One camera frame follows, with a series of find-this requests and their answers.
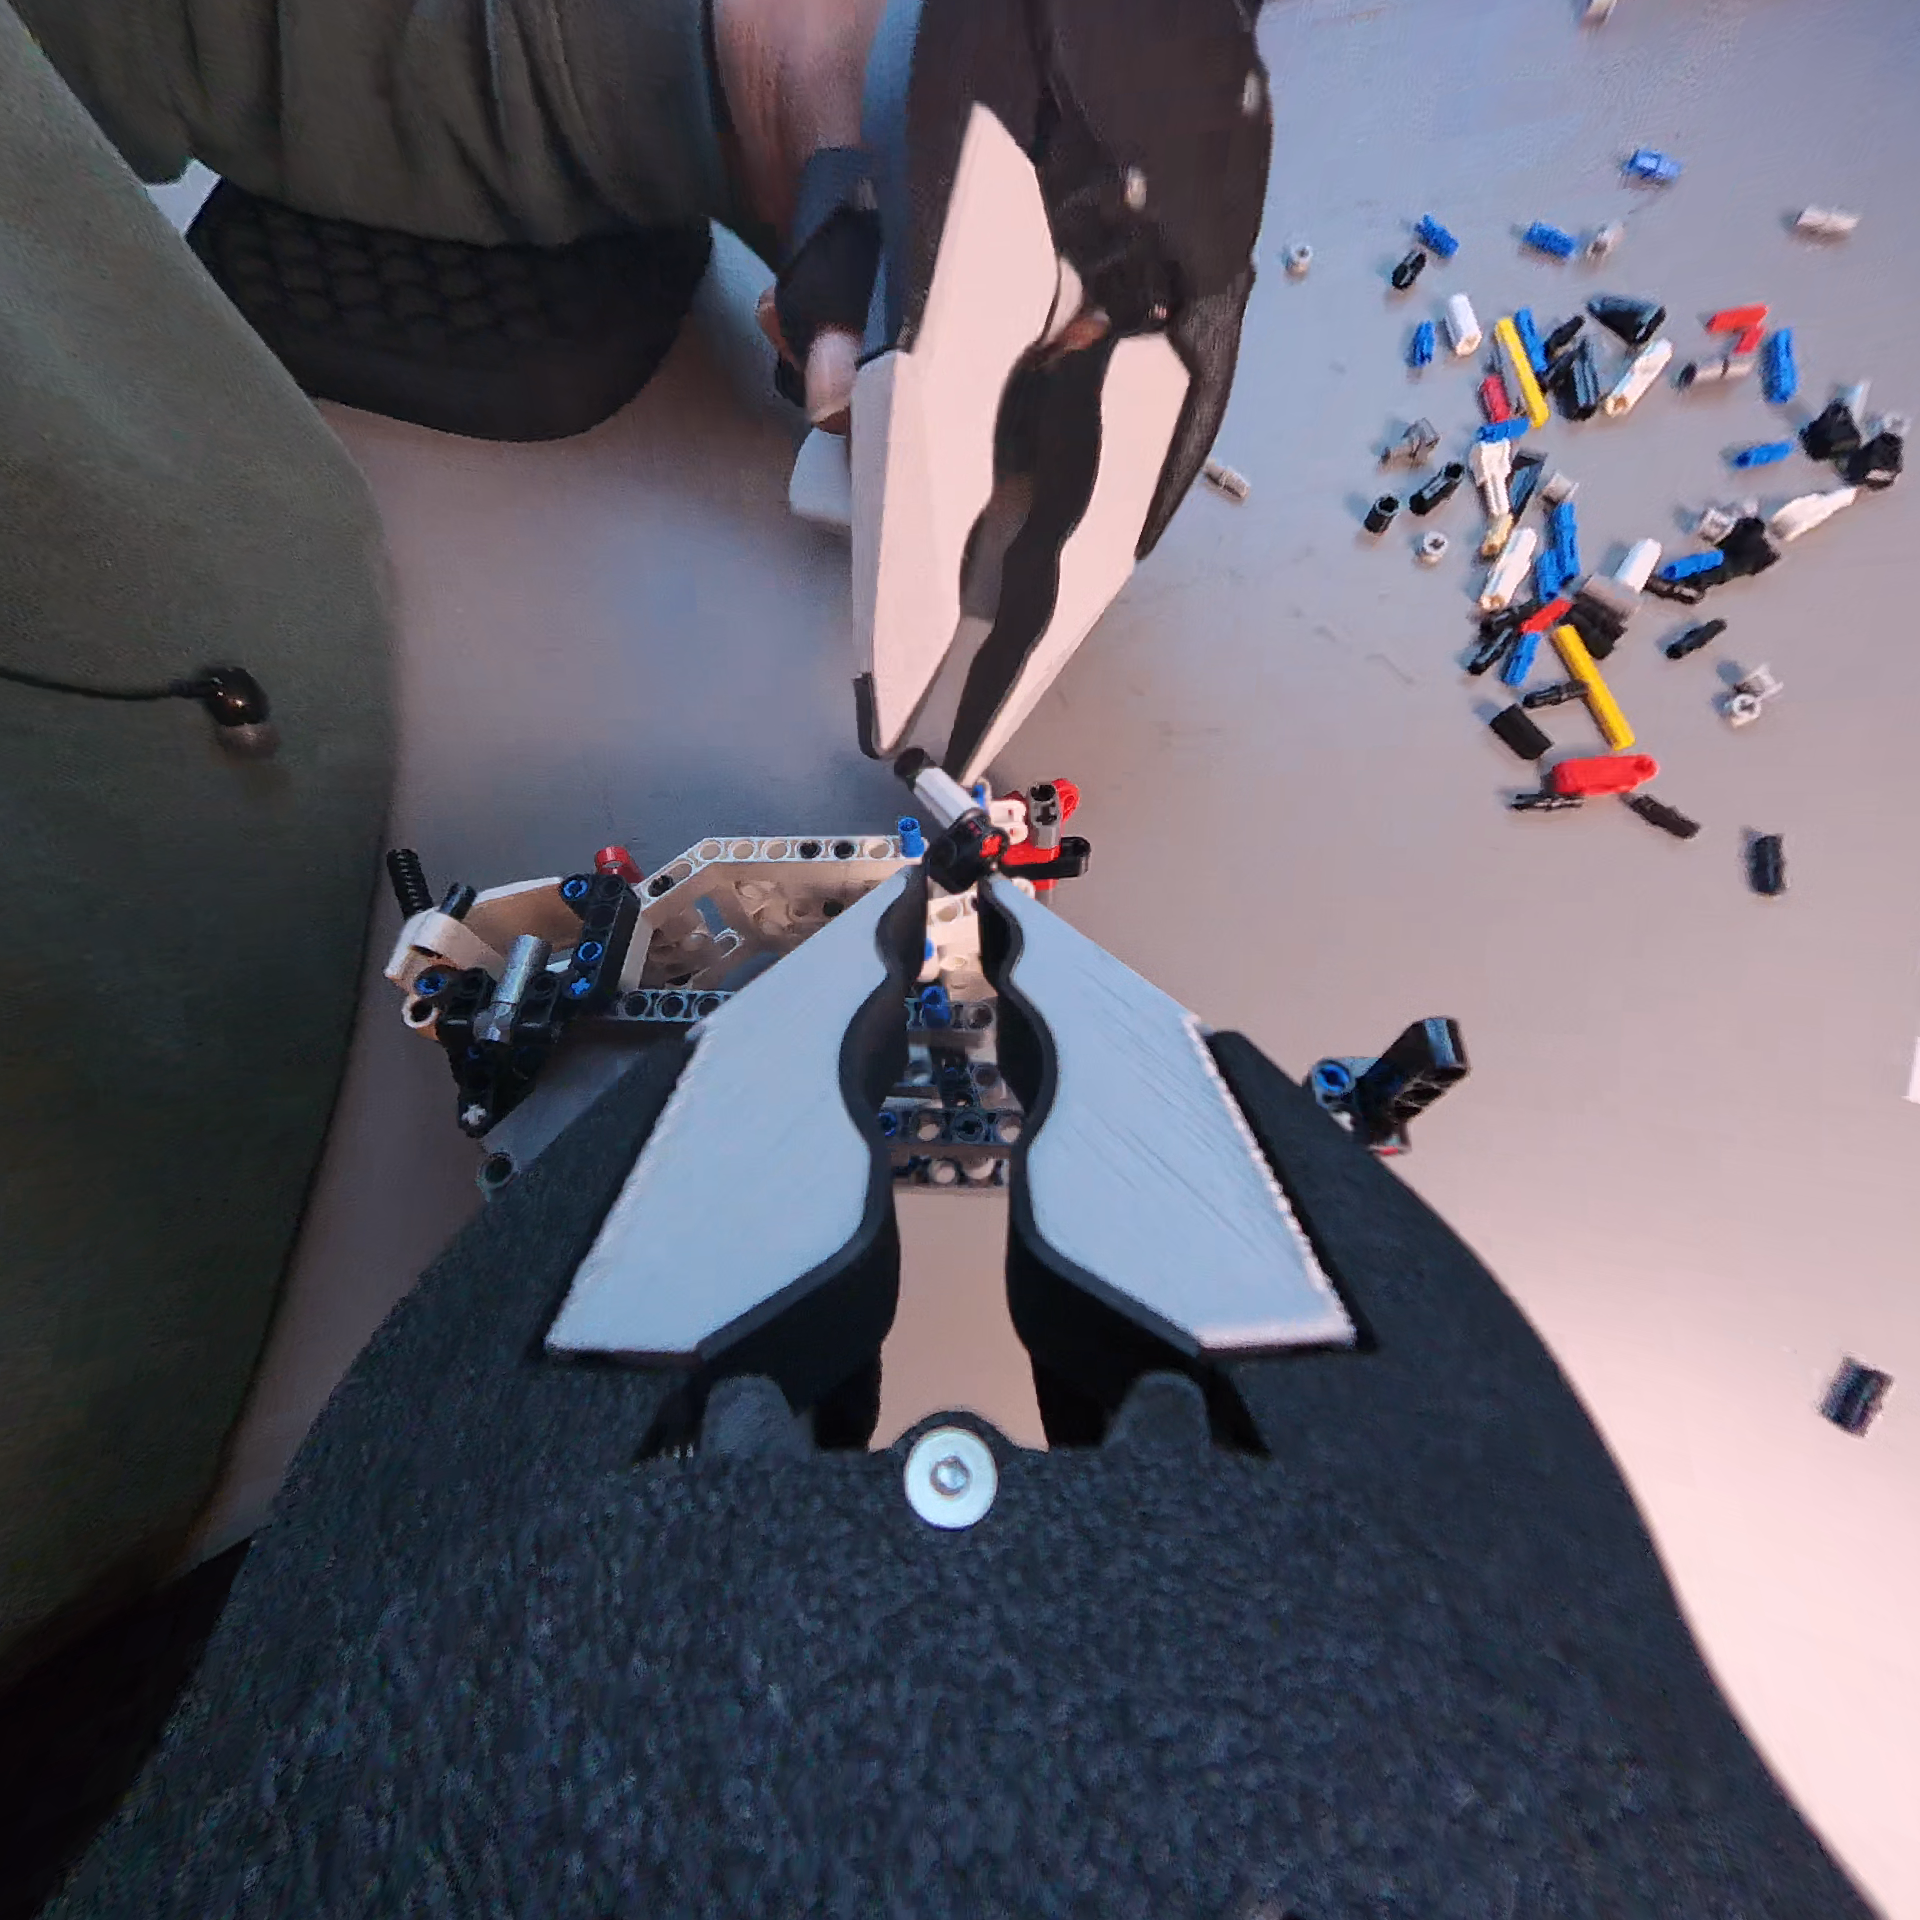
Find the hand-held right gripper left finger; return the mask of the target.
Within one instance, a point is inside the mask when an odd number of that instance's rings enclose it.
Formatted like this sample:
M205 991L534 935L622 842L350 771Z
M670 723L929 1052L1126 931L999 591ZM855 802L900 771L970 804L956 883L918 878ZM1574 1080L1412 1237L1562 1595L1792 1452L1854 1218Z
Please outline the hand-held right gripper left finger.
M918 971L921 879L889 878L701 1022L551 1352L714 1363L849 1275L892 1214L877 1116Z

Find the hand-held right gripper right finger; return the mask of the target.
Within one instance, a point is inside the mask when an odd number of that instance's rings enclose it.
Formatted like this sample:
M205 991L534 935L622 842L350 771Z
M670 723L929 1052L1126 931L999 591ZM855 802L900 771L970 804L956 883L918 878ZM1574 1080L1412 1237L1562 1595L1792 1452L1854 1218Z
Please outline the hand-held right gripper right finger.
M1349 1349L1352 1318L1199 1018L1015 885L976 894L1036 1255L1189 1357Z

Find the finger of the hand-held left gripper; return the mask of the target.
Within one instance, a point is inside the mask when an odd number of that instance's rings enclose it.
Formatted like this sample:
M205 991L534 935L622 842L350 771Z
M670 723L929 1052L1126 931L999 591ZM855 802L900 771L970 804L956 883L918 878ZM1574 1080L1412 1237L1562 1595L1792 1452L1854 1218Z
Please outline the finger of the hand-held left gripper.
M1184 360L1160 335L1070 351L1039 373L1024 471L990 507L967 580L948 775L992 767L1129 582L1185 392Z
M1030 475L996 474L1001 400L1058 290L1036 166L976 104L913 338L855 376L849 610L874 756L988 764L1010 734L1004 692L980 718L961 702L1036 496Z

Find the white black toy truck model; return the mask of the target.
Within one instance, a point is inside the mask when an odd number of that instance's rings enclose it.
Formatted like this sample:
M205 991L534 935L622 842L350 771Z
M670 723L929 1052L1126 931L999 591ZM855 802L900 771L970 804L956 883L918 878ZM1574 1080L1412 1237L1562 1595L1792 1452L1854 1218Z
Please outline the white black toy truck model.
M903 867L913 819L881 832L705 836L656 870L620 846L586 870L486 892L454 883L399 924L383 976L445 1056L462 1131L500 1194L559 1131L574 1070L598 1091L642 1045L688 1037L758 973ZM897 1183L1006 1186L1024 1108L1001 1075L999 1003L978 965L976 898L934 894L904 997L904 1067L879 1106Z

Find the pile of small toy pieces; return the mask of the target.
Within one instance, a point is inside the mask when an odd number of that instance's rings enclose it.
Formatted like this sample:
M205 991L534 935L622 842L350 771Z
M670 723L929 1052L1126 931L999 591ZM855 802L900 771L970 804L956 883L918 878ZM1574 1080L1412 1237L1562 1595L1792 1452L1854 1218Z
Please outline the pile of small toy pieces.
M1636 146L1593 219L1526 219L1460 246L1425 211L1377 274L1414 419L1376 452L1357 541L1455 555L1472 631L1458 674L1517 759L1517 815L1622 807L1680 844L1700 823L1618 702L1636 659L1720 645L1717 591L1916 475L1916 408L1855 367L1820 387L1797 322L1709 263L1729 231L1674 200L1680 156Z

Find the person's left forearm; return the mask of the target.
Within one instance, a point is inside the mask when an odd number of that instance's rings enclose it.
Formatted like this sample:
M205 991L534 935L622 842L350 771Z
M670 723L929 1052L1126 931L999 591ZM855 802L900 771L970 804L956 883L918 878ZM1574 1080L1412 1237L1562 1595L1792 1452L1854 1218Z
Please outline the person's left forearm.
M733 216L695 2L20 2L133 173L474 246Z

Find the grey desk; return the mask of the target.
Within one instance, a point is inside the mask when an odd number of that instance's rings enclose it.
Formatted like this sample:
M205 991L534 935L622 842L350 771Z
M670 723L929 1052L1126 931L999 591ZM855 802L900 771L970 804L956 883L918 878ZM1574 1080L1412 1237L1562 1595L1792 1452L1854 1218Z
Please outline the grey desk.
M1916 1916L1916 475L1738 591L1618 702L1680 844L1508 814L1458 674L1455 555L1357 541L1414 419L1377 274L1584 224L1636 146L1780 271L1830 383L1916 408L1916 5L1268 5L1278 148L1215 456L1004 778L1084 784L1062 908L1300 1071L1453 1018L1472 1078L1397 1170L1517 1298L1605 1429L1719 1680L1885 1916ZM623 842L884 821L857 754L845 550L785 511L796 428L724 236L664 367L580 439L489 445L328 404L390 544L390 839L439 879ZM1777 832L1786 892L1743 839ZM295 1277L196 1548L255 1523L328 1390L472 1211L439 1052L378 968ZM1889 1374L1865 1435L1820 1418Z

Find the person's left hand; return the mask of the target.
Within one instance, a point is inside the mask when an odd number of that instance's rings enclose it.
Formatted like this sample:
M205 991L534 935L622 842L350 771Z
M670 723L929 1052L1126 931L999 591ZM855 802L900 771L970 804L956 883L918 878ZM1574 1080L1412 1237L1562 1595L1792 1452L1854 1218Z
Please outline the person's left hand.
M703 6L718 190L711 219L776 270L756 320L784 390L842 439L879 292L862 108L881 2Z

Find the person's clothed body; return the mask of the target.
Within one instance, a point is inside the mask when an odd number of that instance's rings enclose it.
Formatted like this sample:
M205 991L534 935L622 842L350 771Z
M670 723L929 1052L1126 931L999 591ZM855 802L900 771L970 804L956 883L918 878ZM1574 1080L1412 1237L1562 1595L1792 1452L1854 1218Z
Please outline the person's clothed body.
M345 1070L392 790L348 447L5 5L5 1677L159 1582Z

